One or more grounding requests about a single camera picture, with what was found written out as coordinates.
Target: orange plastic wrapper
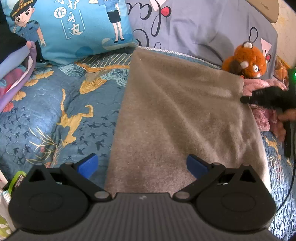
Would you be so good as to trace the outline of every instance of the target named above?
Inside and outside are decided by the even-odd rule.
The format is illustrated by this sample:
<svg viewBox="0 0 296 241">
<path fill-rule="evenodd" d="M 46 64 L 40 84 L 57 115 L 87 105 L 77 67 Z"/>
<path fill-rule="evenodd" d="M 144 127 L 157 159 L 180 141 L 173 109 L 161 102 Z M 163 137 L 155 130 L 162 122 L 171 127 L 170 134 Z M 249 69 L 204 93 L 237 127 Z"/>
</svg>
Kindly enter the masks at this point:
<svg viewBox="0 0 296 241">
<path fill-rule="evenodd" d="M 279 57 L 276 57 L 274 77 L 282 81 L 287 87 L 289 86 L 288 71 Z"/>
</svg>

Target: brown blanket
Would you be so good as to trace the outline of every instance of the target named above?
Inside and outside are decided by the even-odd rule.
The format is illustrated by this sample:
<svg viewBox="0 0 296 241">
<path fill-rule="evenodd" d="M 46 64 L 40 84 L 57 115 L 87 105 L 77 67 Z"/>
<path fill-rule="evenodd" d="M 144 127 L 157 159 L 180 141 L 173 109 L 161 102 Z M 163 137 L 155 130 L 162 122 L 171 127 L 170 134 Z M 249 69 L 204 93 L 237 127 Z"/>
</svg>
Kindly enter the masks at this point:
<svg viewBox="0 0 296 241">
<path fill-rule="evenodd" d="M 105 189 L 170 192 L 195 180 L 186 157 L 226 167 L 249 163 L 270 189 L 268 162 L 243 80 L 187 60 L 137 49 L 132 56 Z"/>
</svg>

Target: gray pillow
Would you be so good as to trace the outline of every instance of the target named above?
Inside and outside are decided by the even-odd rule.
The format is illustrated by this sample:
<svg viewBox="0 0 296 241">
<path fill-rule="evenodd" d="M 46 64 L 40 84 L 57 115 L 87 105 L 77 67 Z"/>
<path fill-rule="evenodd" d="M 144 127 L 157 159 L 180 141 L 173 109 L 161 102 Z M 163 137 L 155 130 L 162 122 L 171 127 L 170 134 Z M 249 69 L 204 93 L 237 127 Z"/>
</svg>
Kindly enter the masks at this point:
<svg viewBox="0 0 296 241">
<path fill-rule="evenodd" d="M 261 78 L 273 76 L 277 32 L 245 0 L 159 2 L 126 0 L 134 36 L 141 46 L 181 52 L 221 66 L 238 45 L 250 40 L 270 61 Z"/>
</svg>

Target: cartoon policewoman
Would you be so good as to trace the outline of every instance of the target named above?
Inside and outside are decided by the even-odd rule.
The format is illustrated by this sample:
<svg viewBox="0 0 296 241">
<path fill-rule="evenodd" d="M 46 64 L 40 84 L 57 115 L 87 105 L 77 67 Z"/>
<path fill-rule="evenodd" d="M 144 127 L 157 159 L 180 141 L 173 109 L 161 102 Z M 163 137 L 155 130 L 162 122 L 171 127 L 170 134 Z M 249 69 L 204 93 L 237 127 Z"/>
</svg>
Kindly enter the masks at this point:
<svg viewBox="0 0 296 241">
<path fill-rule="evenodd" d="M 121 28 L 121 18 L 120 18 L 120 9 L 119 9 L 119 0 L 89 0 L 89 3 L 98 3 L 100 6 L 106 6 L 106 12 L 108 14 L 110 22 L 113 24 L 115 31 L 115 41 L 114 43 L 118 43 L 118 30 L 120 33 L 120 41 L 124 41 L 124 37 L 122 36 L 122 28 Z"/>
<path fill-rule="evenodd" d="M 17 34 L 25 38 L 27 41 L 35 42 L 37 62 L 44 62 L 45 60 L 42 57 L 41 46 L 38 40 L 40 40 L 41 45 L 44 47 L 46 47 L 46 43 L 43 38 L 40 24 L 35 20 L 30 21 L 31 16 L 35 11 L 34 5 L 36 2 L 37 0 L 18 0 L 10 13 L 10 17 L 15 22 L 16 26 L 20 26 L 20 30 L 17 31 Z"/>
</svg>

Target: cartoon face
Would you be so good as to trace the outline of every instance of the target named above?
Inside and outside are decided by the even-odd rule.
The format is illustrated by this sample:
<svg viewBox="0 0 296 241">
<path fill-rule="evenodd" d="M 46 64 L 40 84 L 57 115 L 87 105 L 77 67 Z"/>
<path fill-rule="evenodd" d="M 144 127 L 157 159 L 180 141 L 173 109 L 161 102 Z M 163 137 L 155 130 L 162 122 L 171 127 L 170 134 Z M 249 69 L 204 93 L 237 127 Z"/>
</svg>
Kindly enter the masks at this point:
<svg viewBox="0 0 296 241">
<path fill-rule="evenodd" d="M 15 24 L 20 27 L 25 27 L 34 11 L 35 8 L 29 7 L 26 11 L 15 17 Z"/>
<path fill-rule="evenodd" d="M 234 58 L 240 63 L 242 73 L 246 78 L 260 78 L 266 72 L 266 59 L 251 42 L 245 42 L 237 47 Z"/>
</svg>

